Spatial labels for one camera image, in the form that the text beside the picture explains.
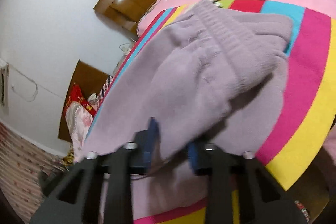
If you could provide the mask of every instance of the red stripe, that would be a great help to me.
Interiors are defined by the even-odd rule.
[[[134,220],[134,224],[154,224],[154,223],[162,223],[166,222],[172,219],[176,219],[182,216],[189,215],[191,213],[194,213],[198,210],[201,210],[204,208],[207,204],[207,199],[204,198],[199,202],[196,202],[195,204],[188,206],[188,207],[180,207],[173,210],[170,210],[168,212],[164,212],[155,216],[149,216],[140,218],[137,220]]]
[[[264,165],[295,134],[314,101],[327,63],[330,29],[330,17],[310,9],[305,10],[299,35],[288,59],[288,80],[281,114],[271,134],[256,153]]]
[[[175,7],[175,8],[173,8],[173,9],[170,11],[170,13],[169,13],[169,14],[166,16],[166,18],[161,22],[161,24],[156,28],[156,30],[152,33],[152,35],[149,37],[149,39],[146,41],[145,44],[147,44],[147,42],[148,42],[149,40],[151,40],[152,37],[153,37],[154,35],[156,35],[158,31],[161,30],[162,26],[168,21],[168,19],[173,15],[173,13],[175,13],[175,11],[176,11],[177,8],[178,8],[178,7]]]
[[[129,54],[126,56],[124,62],[121,64],[119,70],[117,71],[117,73],[115,74],[111,84],[109,85],[109,87],[107,88],[106,92],[105,92],[105,96],[103,97],[100,106],[102,105],[104,99],[106,98],[107,93],[110,91],[110,88],[112,87],[114,80],[118,77],[120,71],[122,70],[122,68],[125,66],[127,60],[130,58],[130,56],[132,55],[132,53],[135,51],[135,49],[138,47],[138,45],[140,44],[140,42],[143,40],[143,38],[147,35],[147,33],[149,32],[149,30],[153,27],[153,25],[155,24],[155,22],[160,18],[160,16],[163,15],[164,11],[161,11],[156,17],[155,19],[150,23],[150,25],[147,27],[147,29],[143,32],[142,36],[138,39],[138,41],[134,44],[133,48],[131,49],[131,51],[129,52]]]
[[[265,0],[235,0],[231,6],[231,10],[242,12],[260,13]]]

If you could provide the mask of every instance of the cable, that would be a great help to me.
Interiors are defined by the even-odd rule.
[[[158,165],[154,165],[151,167],[151,170],[145,174],[145,175],[133,175],[136,176],[136,178],[131,178],[131,180],[142,180],[144,178],[147,178],[155,173],[157,173],[162,167],[164,167],[166,165],[166,163],[168,163],[171,160],[172,157],[165,159],[162,163],[158,164]]]
[[[21,97],[22,99],[24,99],[24,100],[25,100],[26,102],[28,102],[28,103],[33,102],[33,101],[36,99],[37,94],[39,93],[39,88],[38,88],[37,83],[36,83],[33,79],[31,79],[31,78],[27,77],[26,75],[24,75],[21,71],[19,71],[17,68],[15,68],[14,66],[12,66],[11,64],[8,63],[8,66],[9,66],[10,68],[12,68],[13,70],[15,70],[18,74],[24,76],[26,79],[28,79],[31,83],[33,83],[33,84],[35,85],[35,92],[34,92],[34,94],[31,96],[30,99],[26,99],[26,98],[23,97],[20,93],[16,92],[16,90],[15,90],[15,86],[14,86],[14,85],[11,86],[12,91],[13,91],[16,95],[18,95],[19,97]]]
[[[131,45],[130,43],[124,43],[124,44],[121,44],[120,46],[119,46],[119,49],[121,49],[122,50],[122,48],[121,48],[121,46],[123,46],[123,45]]]

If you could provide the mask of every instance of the blue stripe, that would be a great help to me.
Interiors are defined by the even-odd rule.
[[[292,36],[287,48],[285,49],[285,54],[289,55],[293,49],[294,42],[299,35],[303,14],[305,13],[305,8],[289,3],[268,0],[265,1],[260,13],[285,15],[293,20]]]
[[[121,69],[120,73],[118,74],[118,77],[114,80],[114,85],[115,83],[119,80],[119,77],[124,73],[124,71],[127,69],[127,67],[132,63],[133,59],[137,56],[138,52],[142,49],[142,47],[145,45],[147,40],[150,38],[150,36],[154,33],[154,31],[159,27],[159,25],[163,22],[163,20],[169,15],[173,8],[167,9],[162,16],[157,20],[157,22],[154,23],[152,28],[149,30],[149,32],[145,35],[143,40],[139,43],[137,48],[134,50],[130,58],[127,60],[125,63],[124,67]]]
[[[154,23],[154,25],[151,27],[151,29],[148,31],[148,33],[145,35],[145,37],[142,39],[142,41],[139,43],[139,45],[136,47],[136,49],[134,50],[134,52],[132,53],[132,55],[128,58],[127,62],[125,63],[124,67],[121,69],[120,73],[118,74],[117,78],[114,80],[113,85],[116,84],[116,82],[119,80],[119,77],[124,73],[124,71],[126,70],[126,68],[130,65],[130,63],[133,61],[133,59],[137,56],[137,54],[139,53],[139,51],[142,49],[142,47],[145,45],[145,43],[147,42],[147,40],[151,37],[151,35],[154,33],[154,31],[160,26],[160,24],[164,21],[164,19],[169,15],[169,13],[172,11],[173,8],[169,8],[167,9],[162,16],[160,16],[158,18],[158,20]],[[87,135],[85,137],[85,141],[87,139],[87,137],[89,137],[92,128],[94,127],[96,121],[97,121],[97,117],[99,116],[101,110],[103,109],[103,104],[100,106],[100,108],[98,109],[92,124],[87,132]]]

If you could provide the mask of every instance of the metal screw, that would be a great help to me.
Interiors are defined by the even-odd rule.
[[[246,152],[243,153],[243,157],[245,159],[253,159],[254,155],[253,155],[253,153],[251,151],[246,151]]]
[[[86,155],[86,158],[89,159],[89,160],[94,160],[95,158],[98,157],[98,153],[97,152],[89,152],[87,155]]]
[[[138,145],[136,143],[133,143],[133,142],[129,142],[129,143],[126,143],[124,145],[124,148],[128,149],[128,150],[133,150],[133,149],[135,149],[137,147],[138,147]]]
[[[207,143],[204,148],[205,150],[215,150],[216,146],[213,143]]]

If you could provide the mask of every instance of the striped blanket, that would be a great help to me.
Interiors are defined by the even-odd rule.
[[[336,20],[301,6],[276,1],[219,2],[226,9],[281,14],[293,19],[292,37],[285,51],[289,71],[283,108],[271,134],[256,154],[287,190],[316,156],[336,113]],[[170,8],[156,16],[125,59],[113,83],[118,81],[142,47],[187,8],[188,5]],[[204,216],[204,209],[200,204],[179,208],[151,220],[136,220],[135,223],[202,223],[204,217],[200,215]]]

